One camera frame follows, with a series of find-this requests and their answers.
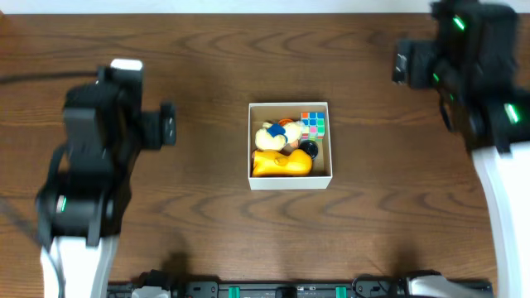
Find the plush yellow duck toy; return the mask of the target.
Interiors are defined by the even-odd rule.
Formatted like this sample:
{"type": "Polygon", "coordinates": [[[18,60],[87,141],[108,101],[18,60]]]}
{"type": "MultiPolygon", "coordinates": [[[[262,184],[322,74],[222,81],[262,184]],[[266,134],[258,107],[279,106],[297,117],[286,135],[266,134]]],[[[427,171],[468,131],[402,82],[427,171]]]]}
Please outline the plush yellow duck toy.
{"type": "Polygon", "coordinates": [[[286,146],[297,149],[306,125],[302,121],[264,123],[255,134],[255,145],[261,151],[281,151],[286,146]]]}

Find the colourful puzzle cube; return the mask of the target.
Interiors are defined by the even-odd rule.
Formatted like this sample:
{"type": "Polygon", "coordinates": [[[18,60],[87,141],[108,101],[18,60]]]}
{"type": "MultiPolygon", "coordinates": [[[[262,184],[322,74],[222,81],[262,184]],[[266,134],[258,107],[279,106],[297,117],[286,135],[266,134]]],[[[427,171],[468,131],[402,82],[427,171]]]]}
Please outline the colourful puzzle cube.
{"type": "Polygon", "coordinates": [[[301,121],[304,124],[302,140],[323,140],[325,136],[325,113],[304,112],[301,113],[301,121]]]}

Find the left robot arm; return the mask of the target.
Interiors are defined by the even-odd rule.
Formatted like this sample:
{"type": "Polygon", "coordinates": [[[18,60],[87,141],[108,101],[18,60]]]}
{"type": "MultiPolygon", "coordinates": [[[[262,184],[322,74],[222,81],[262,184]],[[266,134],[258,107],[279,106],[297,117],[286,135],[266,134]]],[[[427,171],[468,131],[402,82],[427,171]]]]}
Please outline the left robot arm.
{"type": "Polygon", "coordinates": [[[143,150],[176,143],[176,107],[142,110],[143,63],[115,59],[69,90],[65,143],[36,196],[46,297],[104,297],[143,150]]]}

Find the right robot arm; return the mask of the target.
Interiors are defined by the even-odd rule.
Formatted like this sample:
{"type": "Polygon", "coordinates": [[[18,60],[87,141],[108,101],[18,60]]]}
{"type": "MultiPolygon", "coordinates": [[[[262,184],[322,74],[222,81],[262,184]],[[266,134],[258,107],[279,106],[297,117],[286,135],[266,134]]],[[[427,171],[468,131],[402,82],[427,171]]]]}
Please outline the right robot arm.
{"type": "Polygon", "coordinates": [[[487,200],[501,297],[529,294],[529,92],[516,85],[518,14],[499,2],[435,1],[431,40],[396,44],[393,81],[433,89],[487,200]]]}

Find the black round spinner toy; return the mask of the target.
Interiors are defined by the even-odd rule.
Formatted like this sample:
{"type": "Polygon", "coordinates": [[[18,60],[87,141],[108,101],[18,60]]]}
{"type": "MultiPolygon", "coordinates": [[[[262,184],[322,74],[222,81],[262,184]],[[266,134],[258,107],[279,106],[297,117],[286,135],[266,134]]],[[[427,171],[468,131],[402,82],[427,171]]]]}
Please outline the black round spinner toy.
{"type": "Polygon", "coordinates": [[[318,157],[318,143],[313,140],[303,140],[300,142],[298,148],[304,151],[312,160],[315,160],[318,157]]]}

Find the orange round spinner toy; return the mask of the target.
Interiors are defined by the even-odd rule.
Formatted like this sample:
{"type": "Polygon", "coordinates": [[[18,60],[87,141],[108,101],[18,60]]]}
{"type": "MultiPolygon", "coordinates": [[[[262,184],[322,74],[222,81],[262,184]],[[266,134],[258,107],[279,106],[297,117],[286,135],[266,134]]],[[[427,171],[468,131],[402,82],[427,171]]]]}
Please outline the orange round spinner toy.
{"type": "Polygon", "coordinates": [[[288,123],[293,123],[293,120],[290,119],[290,118],[284,118],[284,119],[281,119],[281,120],[278,121],[278,124],[280,126],[285,126],[288,123]]]}

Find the orange rubber penguin toy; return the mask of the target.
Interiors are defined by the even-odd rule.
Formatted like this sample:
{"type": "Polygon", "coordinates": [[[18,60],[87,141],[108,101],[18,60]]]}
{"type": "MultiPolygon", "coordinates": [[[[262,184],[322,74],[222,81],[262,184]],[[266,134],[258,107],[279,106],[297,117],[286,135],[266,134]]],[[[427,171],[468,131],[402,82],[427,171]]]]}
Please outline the orange rubber penguin toy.
{"type": "Polygon", "coordinates": [[[289,155],[279,151],[255,151],[253,153],[252,176],[305,176],[311,172],[311,156],[301,149],[289,155]]]}

